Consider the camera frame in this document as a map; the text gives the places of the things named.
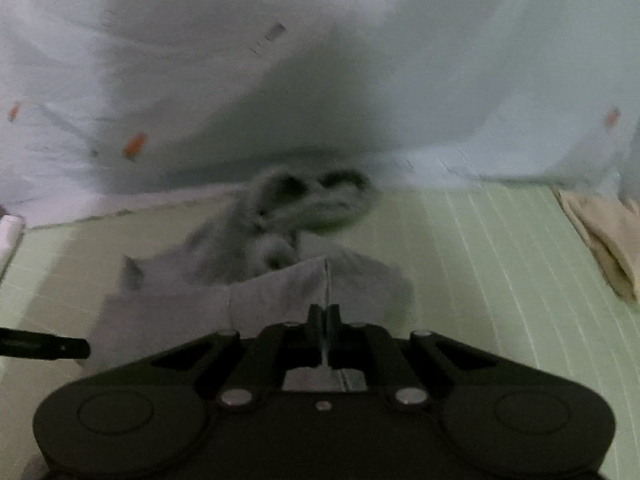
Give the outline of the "beige folded cloth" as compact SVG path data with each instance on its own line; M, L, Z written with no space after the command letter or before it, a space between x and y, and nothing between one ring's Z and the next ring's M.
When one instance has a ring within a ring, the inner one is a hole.
M554 188L552 193L617 296L639 301L639 203Z

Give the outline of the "grey hooded sweatshirt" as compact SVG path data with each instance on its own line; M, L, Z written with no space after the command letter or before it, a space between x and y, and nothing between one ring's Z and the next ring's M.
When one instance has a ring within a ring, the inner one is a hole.
M326 237L367 214L377 195L350 168L260 174L177 246L124 259L82 371L104 372L218 330L253 338L305 321L314 305L339 307L347 323L383 325L405 313L413 288L401 270Z

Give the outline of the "light blue carrot-print quilt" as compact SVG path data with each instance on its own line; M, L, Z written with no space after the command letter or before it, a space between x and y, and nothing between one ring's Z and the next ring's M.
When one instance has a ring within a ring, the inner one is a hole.
M31 224L264 167L615 190L639 0L1 0L1 203Z

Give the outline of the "green grid bed sheet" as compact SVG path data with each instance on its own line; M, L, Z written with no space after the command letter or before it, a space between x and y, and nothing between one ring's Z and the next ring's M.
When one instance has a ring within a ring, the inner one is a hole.
M29 230L1 284L2 325L85 336L123 256L161 252L227 205L210 198ZM604 474L638 477L639 308L608 286L550 191L391 192L334 238L413 284L396 334L431 328L599 391L617 419Z

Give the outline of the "white pillow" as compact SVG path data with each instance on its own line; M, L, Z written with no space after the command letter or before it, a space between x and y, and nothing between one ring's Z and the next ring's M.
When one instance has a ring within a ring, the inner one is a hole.
M5 214L0 221L0 275L6 273L25 229L25 220L19 216Z

